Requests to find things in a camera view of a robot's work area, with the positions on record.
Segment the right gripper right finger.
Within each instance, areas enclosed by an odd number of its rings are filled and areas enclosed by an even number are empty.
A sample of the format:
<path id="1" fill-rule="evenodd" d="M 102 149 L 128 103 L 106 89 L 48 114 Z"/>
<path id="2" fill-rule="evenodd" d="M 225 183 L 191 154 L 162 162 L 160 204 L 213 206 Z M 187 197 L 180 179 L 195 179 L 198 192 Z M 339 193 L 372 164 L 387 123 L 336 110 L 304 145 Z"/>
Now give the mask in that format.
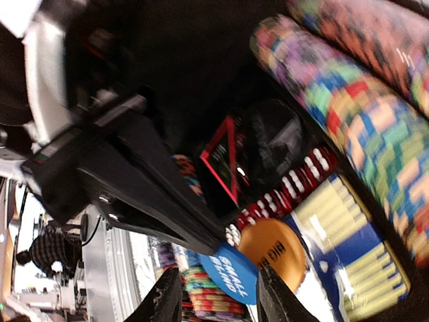
<path id="1" fill-rule="evenodd" d="M 261 322 L 318 322 L 270 265 L 259 271 L 256 305 Z"/>

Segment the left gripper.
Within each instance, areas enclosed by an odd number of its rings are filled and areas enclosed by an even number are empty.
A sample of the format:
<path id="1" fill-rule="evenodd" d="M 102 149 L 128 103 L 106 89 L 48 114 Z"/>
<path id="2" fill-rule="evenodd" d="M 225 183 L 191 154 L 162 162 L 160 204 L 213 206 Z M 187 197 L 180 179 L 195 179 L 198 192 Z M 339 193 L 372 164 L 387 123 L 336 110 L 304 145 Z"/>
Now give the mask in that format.
<path id="1" fill-rule="evenodd" d="M 40 146 L 21 166 L 30 191 L 60 223 L 91 201 L 115 228 L 213 255 L 225 242 L 225 228 L 185 183 L 158 135 L 104 141 L 134 117 L 156 114 L 154 90 L 139 84 L 120 95 L 102 92 L 92 111 L 69 110 L 65 40 L 65 31 L 49 19 L 32 22 L 23 40 Z"/>

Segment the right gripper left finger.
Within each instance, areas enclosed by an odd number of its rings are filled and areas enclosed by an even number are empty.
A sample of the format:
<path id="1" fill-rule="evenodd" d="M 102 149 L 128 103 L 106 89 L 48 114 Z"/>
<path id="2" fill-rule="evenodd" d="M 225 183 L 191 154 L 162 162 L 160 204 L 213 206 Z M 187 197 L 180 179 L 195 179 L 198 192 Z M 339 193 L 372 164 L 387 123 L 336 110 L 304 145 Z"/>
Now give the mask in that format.
<path id="1" fill-rule="evenodd" d="M 125 322 L 179 322 L 182 285 L 177 268 L 168 268 Z"/>

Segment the blue small blind button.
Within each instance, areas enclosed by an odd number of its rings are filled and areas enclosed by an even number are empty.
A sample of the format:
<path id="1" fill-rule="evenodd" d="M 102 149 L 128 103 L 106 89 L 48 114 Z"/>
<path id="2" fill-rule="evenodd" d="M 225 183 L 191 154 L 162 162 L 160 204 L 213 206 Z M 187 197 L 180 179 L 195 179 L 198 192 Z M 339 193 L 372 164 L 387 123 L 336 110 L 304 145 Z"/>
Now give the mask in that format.
<path id="1" fill-rule="evenodd" d="M 222 243 L 211 256 L 197 255 L 210 279 L 225 294 L 245 305 L 256 304 L 259 270 L 244 254 Z"/>

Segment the orange big blind button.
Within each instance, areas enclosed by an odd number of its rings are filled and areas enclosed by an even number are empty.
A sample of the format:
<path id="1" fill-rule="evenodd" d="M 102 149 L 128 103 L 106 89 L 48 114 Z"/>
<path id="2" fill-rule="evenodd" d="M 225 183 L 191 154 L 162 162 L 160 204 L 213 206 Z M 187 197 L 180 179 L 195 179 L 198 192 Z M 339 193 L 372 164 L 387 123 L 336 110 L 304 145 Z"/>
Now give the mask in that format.
<path id="1" fill-rule="evenodd" d="M 291 291 L 306 273 L 306 253 L 295 232 L 277 219 L 261 219 L 241 232 L 237 249 L 259 270 L 271 266 Z"/>

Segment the black poker chip case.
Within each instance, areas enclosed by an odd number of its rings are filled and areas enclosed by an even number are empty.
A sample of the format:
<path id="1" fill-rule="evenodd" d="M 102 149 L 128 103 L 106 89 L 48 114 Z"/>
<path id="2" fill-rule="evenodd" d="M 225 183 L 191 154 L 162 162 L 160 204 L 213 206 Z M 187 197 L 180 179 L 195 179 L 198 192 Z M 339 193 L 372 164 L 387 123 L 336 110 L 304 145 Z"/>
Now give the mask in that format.
<path id="1" fill-rule="evenodd" d="M 214 111 L 227 103 L 229 91 L 239 67 L 248 59 L 245 43 L 250 36 L 256 18 L 274 13 L 274 9 L 285 6 L 292 18 L 310 32 L 328 40 L 327 45 L 343 50 L 357 63 L 369 68 L 370 75 L 378 76 L 386 85 L 399 91 L 411 107 L 406 107 L 411 116 L 415 108 L 424 114 L 428 122 L 428 7 L 423 6 L 423 15 L 417 9 L 418 1 L 160 1 L 147 2 L 142 15 L 142 23 L 135 35 L 127 36 L 136 41 L 137 56 L 125 64 L 123 82 L 128 88 L 143 81 L 153 85 L 157 103 L 161 107 L 177 108 L 182 114 Z M 122 175 L 131 174 L 131 161 L 143 163 L 140 150 L 125 148 L 131 153 L 130 162 L 114 164 L 116 154 L 102 152 L 104 139 L 96 139 L 91 148 L 83 148 L 77 165 L 89 165 L 88 170 L 103 170 L 101 183 L 119 174 L 118 197 L 130 201 L 143 201 L 131 197 L 131 181 Z M 179 242 L 193 250 L 212 254 L 218 250 L 220 241 L 220 221 L 204 206 L 202 210 L 191 211 L 187 215 L 174 214 L 166 219 L 178 219 L 181 232 L 189 233 L 191 239 L 182 236 Z M 378 313 L 378 321 L 428 321 L 428 268 L 423 273 L 412 273 L 421 282 L 412 292 L 410 300 L 398 309 L 388 309 Z"/>

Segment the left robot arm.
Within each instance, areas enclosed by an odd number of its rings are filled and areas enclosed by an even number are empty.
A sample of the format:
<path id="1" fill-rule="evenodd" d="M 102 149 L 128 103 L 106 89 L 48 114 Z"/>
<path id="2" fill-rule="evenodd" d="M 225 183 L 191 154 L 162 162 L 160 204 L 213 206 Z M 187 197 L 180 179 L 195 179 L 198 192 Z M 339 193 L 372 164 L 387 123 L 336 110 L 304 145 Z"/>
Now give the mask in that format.
<path id="1" fill-rule="evenodd" d="M 173 163 L 154 91 L 121 86 L 132 11 L 126 1 L 1 3 L 1 174 L 60 223 L 93 205 L 113 227 L 211 256 L 224 225 Z"/>

